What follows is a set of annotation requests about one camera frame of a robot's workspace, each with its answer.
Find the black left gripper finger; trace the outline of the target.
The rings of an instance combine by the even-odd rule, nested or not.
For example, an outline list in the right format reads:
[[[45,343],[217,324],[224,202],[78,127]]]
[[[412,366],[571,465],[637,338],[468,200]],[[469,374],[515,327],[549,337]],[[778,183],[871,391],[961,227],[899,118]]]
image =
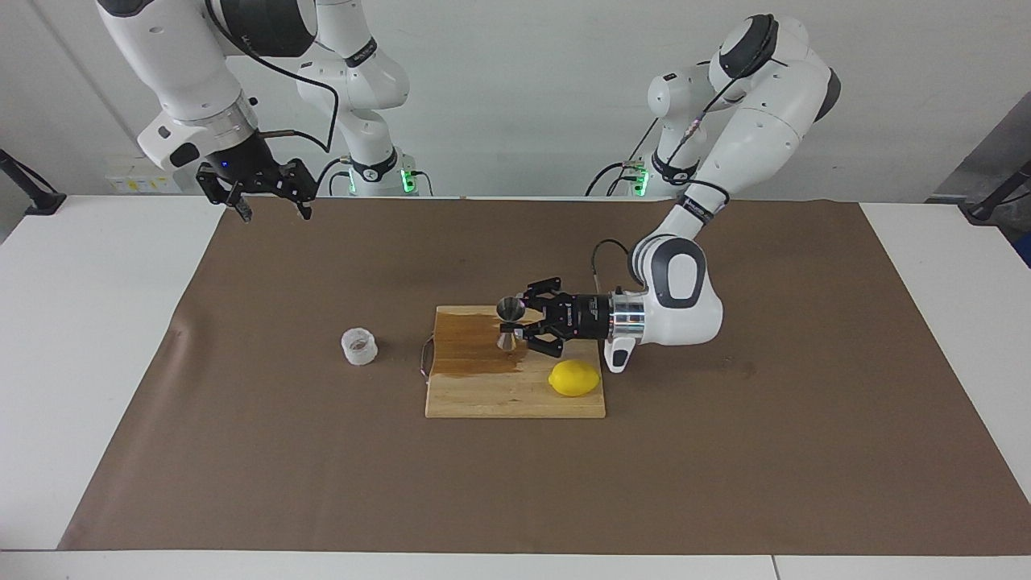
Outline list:
[[[562,297],[561,278],[537,280],[523,289],[522,305],[538,313],[559,313],[565,308]]]
[[[565,339],[552,333],[552,327],[542,322],[522,325],[502,322],[501,334],[511,334],[516,339],[525,342],[529,351],[544,354],[553,359],[561,359],[564,352]]]

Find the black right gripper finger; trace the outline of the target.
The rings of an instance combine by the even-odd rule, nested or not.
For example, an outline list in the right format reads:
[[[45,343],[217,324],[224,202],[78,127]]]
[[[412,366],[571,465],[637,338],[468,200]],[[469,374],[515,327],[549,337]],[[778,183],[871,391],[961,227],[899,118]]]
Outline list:
[[[314,177],[300,159],[293,159],[280,165],[279,176],[274,179],[274,195],[294,203],[300,216],[312,219],[314,201]]]
[[[213,168],[197,168],[197,184],[213,205],[225,205],[236,210],[243,221],[253,219],[253,209],[243,197],[238,181],[231,187],[224,187]]]

